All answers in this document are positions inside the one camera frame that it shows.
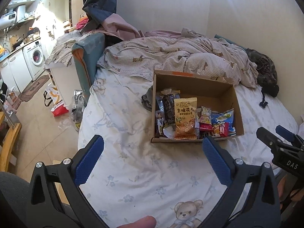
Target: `metal screw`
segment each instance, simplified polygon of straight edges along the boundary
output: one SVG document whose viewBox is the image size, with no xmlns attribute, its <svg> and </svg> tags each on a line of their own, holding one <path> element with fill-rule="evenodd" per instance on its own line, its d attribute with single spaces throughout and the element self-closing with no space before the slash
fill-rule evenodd
<svg viewBox="0 0 304 228">
<path fill-rule="evenodd" d="M 236 159 L 236 160 L 235 160 L 235 163 L 237 163 L 237 164 L 243 164 L 243 163 L 244 163 L 244 161 L 243 161 L 243 160 L 241 160 L 241 159 Z"/>
<path fill-rule="evenodd" d="M 271 167 L 271 165 L 270 165 L 270 163 L 265 162 L 265 163 L 264 163 L 264 167 L 265 167 L 265 168 L 270 168 L 270 167 Z"/>
<path fill-rule="evenodd" d="M 42 166 L 42 162 L 38 162 L 37 164 L 36 164 L 36 167 L 37 168 L 40 168 Z"/>
<path fill-rule="evenodd" d="M 69 163 L 71 163 L 71 159 L 66 158 L 63 160 L 63 164 L 69 164 Z"/>
</svg>

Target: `blue textured pad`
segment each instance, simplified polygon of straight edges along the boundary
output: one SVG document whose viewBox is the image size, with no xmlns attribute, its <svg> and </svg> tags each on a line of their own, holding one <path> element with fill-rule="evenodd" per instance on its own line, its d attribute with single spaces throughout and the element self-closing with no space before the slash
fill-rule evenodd
<svg viewBox="0 0 304 228">
<path fill-rule="evenodd" d="M 275 131 L 276 131 L 277 134 L 282 136 L 285 140 L 287 140 L 289 142 L 293 142 L 293 140 L 294 140 L 293 133 L 288 131 L 286 128 L 279 125 L 275 128 Z"/>
<path fill-rule="evenodd" d="M 88 150 L 87 154 L 84 155 L 84 157 L 76 167 L 74 177 L 74 183 L 76 186 L 84 184 L 87 181 L 103 149 L 104 141 L 103 138 L 100 136 L 91 145 L 91 148 Z"/>
<path fill-rule="evenodd" d="M 229 187 L 232 183 L 230 168 L 208 138 L 203 139 L 203 151 L 221 184 Z"/>
</svg>

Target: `human hand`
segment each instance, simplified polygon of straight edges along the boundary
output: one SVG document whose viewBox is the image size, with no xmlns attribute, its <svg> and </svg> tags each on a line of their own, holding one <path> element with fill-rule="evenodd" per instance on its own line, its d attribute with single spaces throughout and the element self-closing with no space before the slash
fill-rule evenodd
<svg viewBox="0 0 304 228">
<path fill-rule="evenodd" d="M 140 220 L 134 223 L 122 225 L 117 228 L 155 228 L 155 226 L 156 226 L 155 218 L 153 218 L 152 216 L 147 216 L 141 218 Z"/>
</svg>

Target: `mattress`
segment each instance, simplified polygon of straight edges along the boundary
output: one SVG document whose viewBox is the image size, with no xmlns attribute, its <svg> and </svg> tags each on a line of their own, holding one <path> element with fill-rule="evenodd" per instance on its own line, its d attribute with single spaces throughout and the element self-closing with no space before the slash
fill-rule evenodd
<svg viewBox="0 0 304 228">
<path fill-rule="evenodd" d="M 156 218 L 157 227 L 183 224 L 179 208 L 189 208 L 188 221 L 197 227 L 226 187 L 218 181 L 201 144 L 150 142 L 151 112 L 143 108 L 141 96 L 151 85 L 142 77 L 123 77 L 98 69 L 84 110 L 78 149 L 95 134 L 104 138 L 105 146 L 80 188 L 109 227 L 147 215 Z M 256 138 L 256 130 L 263 126 L 275 133 L 276 126 L 282 125 L 296 133 L 298 126 L 277 98 L 266 96 L 268 106 L 259 106 L 260 87 L 238 85 L 236 92 L 245 135 L 219 144 L 233 158 L 242 158 L 247 164 L 271 162 L 273 155 Z M 244 204 L 249 187 L 245 186 L 235 211 Z"/>
</svg>

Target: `rug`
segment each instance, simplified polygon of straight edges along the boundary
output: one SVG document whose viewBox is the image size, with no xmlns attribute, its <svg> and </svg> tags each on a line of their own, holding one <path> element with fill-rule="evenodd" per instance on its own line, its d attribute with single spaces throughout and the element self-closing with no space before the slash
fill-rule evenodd
<svg viewBox="0 0 304 228">
<path fill-rule="evenodd" d="M 35 95 L 36 92 L 50 79 L 49 75 L 42 75 L 37 80 L 35 80 L 27 89 L 25 89 L 19 98 L 21 101 L 27 102 Z"/>
</svg>

